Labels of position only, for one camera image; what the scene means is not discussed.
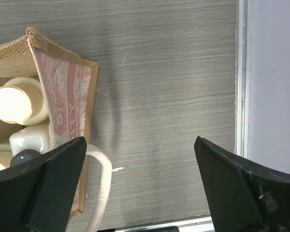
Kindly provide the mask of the brown canvas bag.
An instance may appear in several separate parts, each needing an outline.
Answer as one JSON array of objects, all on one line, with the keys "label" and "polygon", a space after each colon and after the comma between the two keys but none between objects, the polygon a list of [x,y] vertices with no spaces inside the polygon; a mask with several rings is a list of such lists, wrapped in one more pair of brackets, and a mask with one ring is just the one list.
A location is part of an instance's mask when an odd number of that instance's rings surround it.
[{"label": "brown canvas bag", "polygon": [[89,138],[98,67],[34,28],[0,45],[0,78],[39,77],[52,148],[78,136]]}]

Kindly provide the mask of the white square bottle black cap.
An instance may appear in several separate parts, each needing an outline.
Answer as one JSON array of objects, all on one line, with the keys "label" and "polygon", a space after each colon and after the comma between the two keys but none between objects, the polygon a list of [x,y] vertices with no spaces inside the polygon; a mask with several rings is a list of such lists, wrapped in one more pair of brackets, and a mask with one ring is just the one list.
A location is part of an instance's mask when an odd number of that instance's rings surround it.
[{"label": "white square bottle black cap", "polygon": [[13,158],[10,166],[16,166],[50,151],[50,135],[47,123],[28,126],[9,138]]}]

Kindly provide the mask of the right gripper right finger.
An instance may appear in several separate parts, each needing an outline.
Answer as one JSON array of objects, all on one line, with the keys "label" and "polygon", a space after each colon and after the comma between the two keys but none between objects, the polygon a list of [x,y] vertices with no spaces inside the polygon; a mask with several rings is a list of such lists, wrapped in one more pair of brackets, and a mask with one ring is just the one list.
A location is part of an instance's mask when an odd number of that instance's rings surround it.
[{"label": "right gripper right finger", "polygon": [[290,174],[197,137],[196,160],[217,232],[290,232]]}]

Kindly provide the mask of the yellow-green bottle cream cap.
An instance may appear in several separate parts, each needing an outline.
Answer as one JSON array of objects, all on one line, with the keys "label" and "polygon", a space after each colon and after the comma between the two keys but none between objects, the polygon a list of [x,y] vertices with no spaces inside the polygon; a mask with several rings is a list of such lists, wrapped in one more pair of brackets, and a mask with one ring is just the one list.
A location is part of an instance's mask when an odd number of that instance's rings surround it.
[{"label": "yellow-green bottle cream cap", "polygon": [[9,143],[0,144],[0,171],[10,167],[13,158]]}]

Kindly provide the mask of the cream bottle beige cap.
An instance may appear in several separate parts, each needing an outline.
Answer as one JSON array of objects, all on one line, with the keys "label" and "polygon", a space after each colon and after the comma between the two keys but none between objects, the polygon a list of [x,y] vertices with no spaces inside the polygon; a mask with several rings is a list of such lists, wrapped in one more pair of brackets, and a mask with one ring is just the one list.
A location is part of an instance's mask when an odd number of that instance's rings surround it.
[{"label": "cream bottle beige cap", "polygon": [[47,118],[46,98],[37,78],[16,77],[0,87],[0,120],[32,126]]}]

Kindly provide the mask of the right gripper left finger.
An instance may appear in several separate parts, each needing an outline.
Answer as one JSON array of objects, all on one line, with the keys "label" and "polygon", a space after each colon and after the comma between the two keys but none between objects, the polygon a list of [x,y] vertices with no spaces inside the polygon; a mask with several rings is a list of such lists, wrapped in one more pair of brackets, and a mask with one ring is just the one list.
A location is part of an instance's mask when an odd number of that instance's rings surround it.
[{"label": "right gripper left finger", "polygon": [[67,228],[87,143],[77,137],[0,171],[0,232],[63,232]]}]

